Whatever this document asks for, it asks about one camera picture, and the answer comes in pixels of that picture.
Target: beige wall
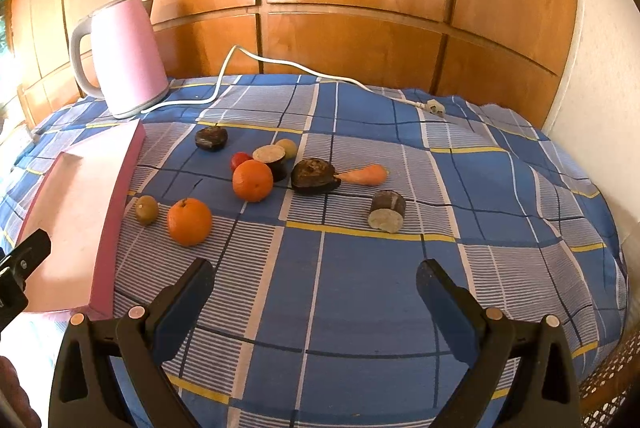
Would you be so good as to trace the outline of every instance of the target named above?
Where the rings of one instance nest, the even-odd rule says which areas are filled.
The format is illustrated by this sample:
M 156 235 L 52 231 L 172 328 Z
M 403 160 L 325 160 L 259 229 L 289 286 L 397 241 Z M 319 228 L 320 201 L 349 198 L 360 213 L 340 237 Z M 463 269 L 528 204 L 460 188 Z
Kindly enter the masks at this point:
M 567 66 L 543 130 L 607 199 L 640 318 L 640 12 L 633 0 L 578 0 Z

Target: striped fabric pattern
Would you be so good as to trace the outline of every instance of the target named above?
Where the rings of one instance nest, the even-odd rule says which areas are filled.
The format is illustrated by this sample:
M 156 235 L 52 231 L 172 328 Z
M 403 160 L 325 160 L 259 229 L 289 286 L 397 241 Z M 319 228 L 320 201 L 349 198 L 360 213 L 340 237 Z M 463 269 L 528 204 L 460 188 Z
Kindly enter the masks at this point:
M 215 81 L 172 80 L 168 97 L 205 100 Z M 203 426 L 428 427 L 466 366 L 415 291 L 425 257 L 483 307 L 530 321 L 557 315 L 579 379 L 619 340 L 627 279 L 607 204 L 558 145 L 513 111 L 444 97 L 436 98 L 446 110 L 438 117 L 382 97 L 426 102 L 422 91 L 367 93 L 298 75 L 226 76 L 222 85 L 214 103 L 142 118 L 146 140 L 115 257 L 116 316 L 151 301 L 196 256 L 215 268 L 197 325 L 164 363 Z M 40 124 L 0 182 L 6 252 L 53 159 L 118 122 L 103 101 L 86 98 Z M 216 153 L 194 145 L 210 124 L 229 135 Z M 379 188 L 342 184 L 317 196 L 296 194 L 285 180 L 260 203 L 239 201 L 231 155 L 281 138 L 298 145 L 298 160 L 321 157 L 338 172 L 380 163 L 390 175 Z M 399 234 L 367 223 L 378 189 L 406 200 Z M 160 207 L 145 228 L 134 216 L 141 195 Z M 187 196 L 205 202 L 214 222 L 193 248 L 171 241 L 165 227 L 169 207 Z M 494 421 L 517 365 L 507 364 L 482 426 Z

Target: kettle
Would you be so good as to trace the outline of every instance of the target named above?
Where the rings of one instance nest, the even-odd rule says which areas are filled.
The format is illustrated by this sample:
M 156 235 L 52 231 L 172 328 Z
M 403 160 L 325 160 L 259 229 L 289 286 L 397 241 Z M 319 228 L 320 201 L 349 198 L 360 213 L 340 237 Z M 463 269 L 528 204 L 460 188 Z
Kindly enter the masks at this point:
M 116 119 L 158 103 L 169 91 L 149 16 L 153 0 L 114 0 L 84 17 L 69 40 L 71 68 L 84 92 L 104 99 Z M 82 69 L 80 40 L 91 34 L 100 88 Z

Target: electrical cable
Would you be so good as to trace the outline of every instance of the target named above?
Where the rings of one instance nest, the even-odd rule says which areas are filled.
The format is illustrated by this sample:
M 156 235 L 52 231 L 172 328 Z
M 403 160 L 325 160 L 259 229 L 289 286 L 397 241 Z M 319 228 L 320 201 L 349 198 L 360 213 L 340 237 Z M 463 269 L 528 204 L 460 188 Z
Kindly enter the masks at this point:
M 307 74 L 315 75 L 316 77 L 322 77 L 322 78 L 325 78 L 325 79 L 333 79 L 333 80 L 336 80 L 336 81 L 348 82 L 348 83 L 354 84 L 356 86 L 359 86 L 360 88 L 362 88 L 363 90 L 366 90 L 368 92 L 377 93 L 377 92 L 374 92 L 373 90 L 371 90 L 369 87 L 363 85 L 360 81 L 352 79 L 351 77 L 341 77 L 340 75 L 322 74 L 321 72 L 316 72 L 314 70 L 311 70 L 310 68 L 306 68 L 306 66 L 303 66 L 303 65 L 298 64 L 298 63 L 293 62 L 293 61 L 287 61 L 285 59 L 263 58 L 261 56 L 257 56 L 256 54 L 250 53 L 247 49 L 242 48 L 242 46 L 240 46 L 240 45 L 234 45 L 234 46 L 231 47 L 231 50 L 229 51 L 229 53 L 226 55 L 225 61 L 222 62 L 222 68 L 220 68 L 220 74 L 218 75 L 218 79 L 216 80 L 216 87 L 215 87 L 211 97 L 209 97 L 207 99 L 204 99 L 204 100 L 164 101 L 164 102 L 161 102 L 161 103 L 158 103 L 158 104 L 152 106 L 151 108 L 147 108 L 145 110 L 142 110 L 140 113 L 146 114 L 146 113 L 152 112 L 152 111 L 154 111 L 154 110 L 156 110 L 158 108 L 162 108 L 163 106 L 173 106 L 173 105 L 177 105 L 177 104 L 208 104 L 208 103 L 212 103 L 218 97 L 218 93 L 220 92 L 220 84 L 222 83 L 222 78 L 225 75 L 226 66 L 228 65 L 229 61 L 231 60 L 231 56 L 233 56 L 233 54 L 234 54 L 234 52 L 236 50 L 240 50 L 241 52 L 243 52 L 244 54 L 246 54 L 250 58 L 255 59 L 256 61 L 270 62 L 270 63 L 274 63 L 274 64 L 284 64 L 284 65 L 287 65 L 287 66 L 293 66 L 294 68 L 298 68 L 299 70 L 302 70 L 303 72 L 306 72 Z M 442 115 L 444 113 L 444 107 L 442 107 L 442 105 L 439 102 L 437 102 L 436 100 L 434 100 L 434 99 L 431 99 L 431 100 L 427 101 L 427 103 L 422 103 L 422 102 L 410 101 L 408 99 L 400 99 L 398 97 L 391 97 L 390 95 L 384 95 L 384 97 L 386 97 L 388 99 L 393 99 L 394 101 L 397 101 L 397 102 L 400 102 L 400 103 L 410 104 L 411 106 L 415 106 L 415 108 L 419 108 L 421 110 L 429 111 L 429 112 L 432 112 L 432 113 L 435 113 L 435 114 L 438 114 L 438 115 Z

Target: red tomato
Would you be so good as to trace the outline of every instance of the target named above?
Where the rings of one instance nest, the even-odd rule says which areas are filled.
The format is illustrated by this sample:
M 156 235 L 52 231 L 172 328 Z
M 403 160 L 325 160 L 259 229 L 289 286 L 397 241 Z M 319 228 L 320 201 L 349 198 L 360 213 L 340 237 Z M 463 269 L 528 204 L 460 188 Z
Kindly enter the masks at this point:
M 251 155 L 244 152 L 238 152 L 233 157 L 231 157 L 231 172 L 235 172 L 236 168 L 245 161 L 250 161 L 253 159 Z

